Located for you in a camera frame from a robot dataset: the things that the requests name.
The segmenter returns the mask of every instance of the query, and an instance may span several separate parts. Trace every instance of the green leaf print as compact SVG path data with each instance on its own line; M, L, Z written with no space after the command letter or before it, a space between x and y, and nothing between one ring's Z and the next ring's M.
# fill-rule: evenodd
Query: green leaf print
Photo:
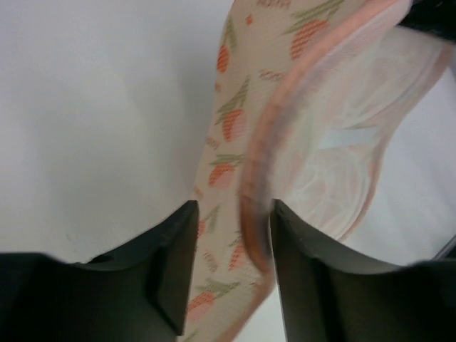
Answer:
M207 227L207 232L208 233L213 233L213 231L215 229L215 224L217 223L217 218L219 216L219 211L220 211L220 204L215 206L215 208L212 209L209 212L209 214L207 214L206 217L204 218L204 220L206 222L209 221L209 226Z
M227 21L227 31L225 33L225 36L229 40L229 46L231 47L232 51L235 52L237 50L237 38L234 32L233 19L231 16L228 18Z
M328 0L317 7L313 7L312 9L296 12L293 14L293 17L296 19L305 19L306 21L310 21L327 11L329 11L329 13L333 12L334 14L344 1L345 0Z
M242 164L244 155L217 155L217 159L210 165L232 164L238 166Z
M250 81L250 76L247 76L245 78L244 83L242 84L241 88L237 91L236 94L232 97L231 100L226 102L220 109L217 111L217 113L221 113L222 115L219 117L215 125L221 123L225 116L234 110L236 106L239 104L239 107L242 107L245 103L245 100L247 98L247 91L249 88L249 81Z
M242 242L242 233L241 233L241 231L238 230L236 233L237 233L237 238L231 244L229 244L228 247L237 246L238 244L240 244Z
M292 25L284 34L293 33L301 29L301 27L307 22L307 20L300 20L294 25Z
M233 283L222 283L211 278L206 278L206 282L207 285L196 286L195 288L201 292L212 292L213 294L216 294L215 298L223 297L225 294L228 294L230 291L241 285L241 283L238 281L235 281Z

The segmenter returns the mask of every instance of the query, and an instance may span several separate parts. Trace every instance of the white surface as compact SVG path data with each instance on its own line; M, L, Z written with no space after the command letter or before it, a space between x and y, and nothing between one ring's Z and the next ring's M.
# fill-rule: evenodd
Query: white surface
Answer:
M230 5L0 3L0 250L85 261L188 199Z

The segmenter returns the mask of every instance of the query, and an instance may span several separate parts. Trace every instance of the orange flower print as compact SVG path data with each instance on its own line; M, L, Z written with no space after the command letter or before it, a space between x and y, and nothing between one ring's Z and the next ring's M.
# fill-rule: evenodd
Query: orange flower print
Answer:
M301 57L306 45L318 32L329 27L328 20L337 12L343 2L344 0L328 0L317 7L293 14L298 21L284 33L296 32L290 48L290 56L293 61Z
M229 244L229 247L233 246L236 247L234 248L234 251L231 255L231 259L229 260L228 271L232 271L233 269L241 267L247 261L247 256L245 254L244 245L242 244L242 238L240 233L237 239L235 239L231 244Z
M217 58L217 70L220 73L224 73L228 69L229 65L229 49L227 45L229 45L232 51L236 51L237 38L236 34L234 33L233 19L231 16L229 16L227 19L222 46L220 46L219 56Z
M198 233L197 239L206 232L206 222L204 220L200 220L198 223Z
M241 284L238 281L225 284L209 278L206 279L206 283L205 286L197 286L201 293L188 304L187 320L189 322L202 318L212 308L216 299L223 297Z
M242 163L244 155L217 155L211 163L214 169L209 175L209 186L226 189L232 182L236 167Z
M217 113L220 113L219 119L215 125L222 123L223 138L230 143L243 136L246 126L247 117L242 107L247 99L250 77L247 76L241 88L226 102Z
M206 232L206 222L209 222L209 226L207 231L212 233L215 228L215 224L217 223L217 218L219 216L220 204L216 205L214 209L212 209L209 214L207 214L204 219L201 219L198 224L198 235L197 238L203 235Z

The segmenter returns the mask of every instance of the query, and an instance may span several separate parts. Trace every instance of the black holder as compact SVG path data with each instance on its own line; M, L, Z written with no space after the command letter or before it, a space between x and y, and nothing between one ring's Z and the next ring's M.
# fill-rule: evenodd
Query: black holder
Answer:
M443 259L399 267L340 244L280 201L271 230L289 342L456 341L455 239Z
M0 341L175 341L184 328L198 216L189 201L88 264L0 254Z
M456 0L414 0L399 25L456 43Z

